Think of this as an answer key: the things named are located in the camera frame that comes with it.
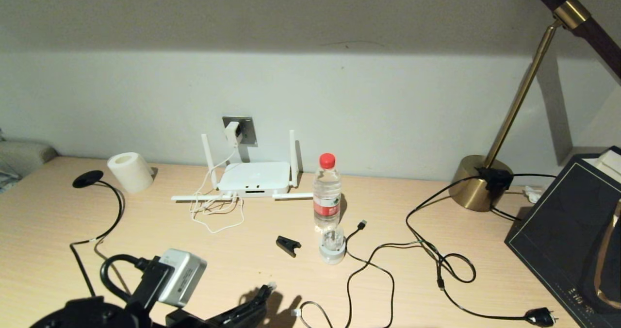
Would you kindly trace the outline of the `white toilet paper roll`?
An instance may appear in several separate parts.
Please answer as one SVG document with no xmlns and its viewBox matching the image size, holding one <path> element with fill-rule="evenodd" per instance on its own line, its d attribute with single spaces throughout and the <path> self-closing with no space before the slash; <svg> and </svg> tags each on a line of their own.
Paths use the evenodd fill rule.
<svg viewBox="0 0 621 328">
<path fill-rule="evenodd" d="M 140 193 L 153 184 L 153 170 L 136 152 L 112 156 L 107 160 L 107 167 L 130 195 Z"/>
</svg>

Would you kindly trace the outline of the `small black plastic clip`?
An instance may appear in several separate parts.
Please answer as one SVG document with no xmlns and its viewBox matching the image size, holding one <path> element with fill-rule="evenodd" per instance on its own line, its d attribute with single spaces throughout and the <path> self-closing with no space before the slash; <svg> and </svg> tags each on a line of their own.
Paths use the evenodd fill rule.
<svg viewBox="0 0 621 328">
<path fill-rule="evenodd" d="M 288 239 L 287 237 L 281 235 L 277 236 L 276 244 L 279 248 L 281 248 L 282 251 L 287 253 L 293 259 L 297 257 L 297 254 L 295 252 L 296 249 L 302 247 L 302 245 L 297 240 Z"/>
</svg>

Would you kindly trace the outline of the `patterned fabric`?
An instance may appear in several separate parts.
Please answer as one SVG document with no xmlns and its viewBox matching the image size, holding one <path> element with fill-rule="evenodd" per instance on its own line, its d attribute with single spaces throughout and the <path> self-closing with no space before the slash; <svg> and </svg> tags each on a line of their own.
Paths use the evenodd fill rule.
<svg viewBox="0 0 621 328">
<path fill-rule="evenodd" d="M 21 177 L 19 175 L 0 171 L 0 195 L 16 186 L 20 180 Z"/>
</svg>

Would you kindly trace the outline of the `grey cushion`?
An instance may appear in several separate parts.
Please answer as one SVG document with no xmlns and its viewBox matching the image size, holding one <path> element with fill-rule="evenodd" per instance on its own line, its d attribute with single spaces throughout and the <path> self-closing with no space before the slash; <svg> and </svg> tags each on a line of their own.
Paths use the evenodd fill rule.
<svg viewBox="0 0 621 328">
<path fill-rule="evenodd" d="M 56 156 L 56 150 L 46 144 L 0 141 L 0 173 L 23 178 Z"/>
</svg>

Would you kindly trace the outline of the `black block on lamp base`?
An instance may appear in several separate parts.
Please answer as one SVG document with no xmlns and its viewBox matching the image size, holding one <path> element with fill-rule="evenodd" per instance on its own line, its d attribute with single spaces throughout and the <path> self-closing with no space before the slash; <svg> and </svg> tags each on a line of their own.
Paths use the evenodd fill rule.
<svg viewBox="0 0 621 328">
<path fill-rule="evenodd" d="M 486 183 L 486 190 L 491 193 L 505 191 L 510 188 L 514 175 L 508 170 L 492 167 L 478 167 L 477 172 Z"/>
</svg>

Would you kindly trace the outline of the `clear water bottle red cap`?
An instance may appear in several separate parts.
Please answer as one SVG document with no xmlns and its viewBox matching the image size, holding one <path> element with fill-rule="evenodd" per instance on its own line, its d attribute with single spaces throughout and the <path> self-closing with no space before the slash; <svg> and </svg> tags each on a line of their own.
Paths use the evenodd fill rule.
<svg viewBox="0 0 621 328">
<path fill-rule="evenodd" d="M 313 219 L 317 230 L 337 226 L 340 222 L 342 177 L 336 168 L 336 157 L 323 153 L 313 176 Z"/>
</svg>

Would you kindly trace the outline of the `brass desk lamp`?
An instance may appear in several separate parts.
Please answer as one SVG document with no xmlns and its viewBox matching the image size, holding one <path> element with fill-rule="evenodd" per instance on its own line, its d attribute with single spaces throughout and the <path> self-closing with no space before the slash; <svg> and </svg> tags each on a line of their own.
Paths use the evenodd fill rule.
<svg viewBox="0 0 621 328">
<path fill-rule="evenodd" d="M 449 196 L 458 205 L 477 212 L 494 209 L 505 191 L 491 193 L 486 190 L 486 183 L 477 172 L 478 167 L 505 169 L 513 173 L 508 165 L 498 160 L 498 154 L 508 133 L 518 116 L 518 112 L 530 90 L 531 85 L 548 52 L 552 40 L 559 28 L 584 40 L 603 60 L 606 69 L 614 80 L 621 82 L 621 47 L 601 27 L 591 12 L 579 0 L 540 0 L 550 10 L 553 21 L 545 28 L 541 41 L 535 50 L 532 62 L 526 69 L 512 104 L 504 118 L 486 155 L 469 155 L 461 159 L 452 183 L 448 187 Z"/>
</svg>

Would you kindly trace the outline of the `white wifi router with antennas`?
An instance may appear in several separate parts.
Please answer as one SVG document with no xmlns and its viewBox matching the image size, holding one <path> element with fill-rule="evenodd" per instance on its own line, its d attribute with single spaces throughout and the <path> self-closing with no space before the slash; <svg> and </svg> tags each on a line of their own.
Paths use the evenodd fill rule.
<svg viewBox="0 0 621 328">
<path fill-rule="evenodd" d="M 239 163 L 226 166 L 220 179 L 208 175 L 215 195 L 172 196 L 175 202 L 204 202 L 251 197 L 270 197 L 275 200 L 312 199 L 313 193 L 291 193 L 298 187 L 299 165 L 295 131 L 289 131 L 290 162 Z"/>
</svg>

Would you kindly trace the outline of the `dark blue gift bag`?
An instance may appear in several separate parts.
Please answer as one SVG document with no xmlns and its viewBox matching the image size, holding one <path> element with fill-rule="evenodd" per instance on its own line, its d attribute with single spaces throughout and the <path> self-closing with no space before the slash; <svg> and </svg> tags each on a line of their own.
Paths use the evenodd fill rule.
<svg viewBox="0 0 621 328">
<path fill-rule="evenodd" d="M 574 155 L 505 243 L 581 328 L 621 328 L 621 184 L 599 155 Z"/>
</svg>

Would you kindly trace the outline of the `small white clear-dome humidifier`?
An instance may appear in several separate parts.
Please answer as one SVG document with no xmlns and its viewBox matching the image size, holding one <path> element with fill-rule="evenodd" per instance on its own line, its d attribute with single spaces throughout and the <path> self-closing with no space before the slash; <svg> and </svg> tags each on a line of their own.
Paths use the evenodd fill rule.
<svg viewBox="0 0 621 328">
<path fill-rule="evenodd" d="M 319 237 L 319 254 L 326 264 L 335 265 L 344 259 L 346 236 L 339 224 L 324 227 Z"/>
</svg>

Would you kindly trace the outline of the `white power adapter with cord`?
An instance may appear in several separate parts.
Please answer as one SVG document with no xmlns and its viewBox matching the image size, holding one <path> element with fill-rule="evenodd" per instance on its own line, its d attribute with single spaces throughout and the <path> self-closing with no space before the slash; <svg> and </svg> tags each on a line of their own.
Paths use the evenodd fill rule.
<svg viewBox="0 0 621 328">
<path fill-rule="evenodd" d="M 213 164 L 208 136 L 206 134 L 201 135 L 204 153 L 206 155 L 206 158 L 208 159 L 208 171 L 206 172 L 200 187 L 193 193 L 193 200 L 190 202 L 190 207 L 189 207 L 190 219 L 193 222 L 196 222 L 206 227 L 208 232 L 211 234 L 217 234 L 221 231 L 232 229 L 233 227 L 241 226 L 245 221 L 244 200 L 237 194 L 233 194 L 231 196 L 230 203 L 227 207 L 220 208 L 215 211 L 210 210 L 210 206 L 215 202 L 215 200 L 203 200 L 203 201 L 199 200 L 200 193 L 202 189 L 205 187 L 205 184 L 208 182 L 209 179 L 212 180 L 213 178 L 215 178 L 215 175 L 213 173 L 216 167 L 220 167 L 223 164 L 225 164 L 228 160 L 230 160 L 235 154 L 235 152 L 237 151 L 239 144 L 241 142 L 241 127 L 240 127 L 239 122 L 237 121 L 229 122 L 229 124 L 227 124 L 224 129 L 224 133 L 225 133 L 227 144 L 233 149 L 233 151 L 231 152 L 228 158 L 226 158 L 219 164 Z M 237 208 L 237 206 L 240 206 L 240 221 L 230 226 L 224 226 L 217 230 L 213 230 L 211 229 L 211 227 L 209 227 L 209 225 L 206 222 L 202 222 L 201 220 L 196 219 L 196 215 L 198 213 L 202 213 L 202 215 L 206 215 L 206 216 L 215 215 L 221 212 L 233 211 L 235 208 Z"/>
</svg>

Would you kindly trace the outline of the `grey wall power socket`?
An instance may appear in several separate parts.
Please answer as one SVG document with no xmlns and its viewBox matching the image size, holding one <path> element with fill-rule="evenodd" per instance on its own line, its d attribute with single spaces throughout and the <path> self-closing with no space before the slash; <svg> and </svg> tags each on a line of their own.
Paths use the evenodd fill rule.
<svg viewBox="0 0 621 328">
<path fill-rule="evenodd" d="M 257 134 L 253 118 L 250 116 L 223 116 L 224 133 L 227 144 L 231 147 L 239 145 L 256 146 Z"/>
</svg>

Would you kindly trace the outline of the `white box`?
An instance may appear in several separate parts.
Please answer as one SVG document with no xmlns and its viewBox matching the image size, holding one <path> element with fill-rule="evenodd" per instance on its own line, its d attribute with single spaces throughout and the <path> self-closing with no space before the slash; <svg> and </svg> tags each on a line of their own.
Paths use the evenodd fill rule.
<svg viewBox="0 0 621 328">
<path fill-rule="evenodd" d="M 615 151 L 614 148 L 608 149 L 596 158 L 587 158 L 585 161 L 621 184 L 621 153 Z"/>
</svg>

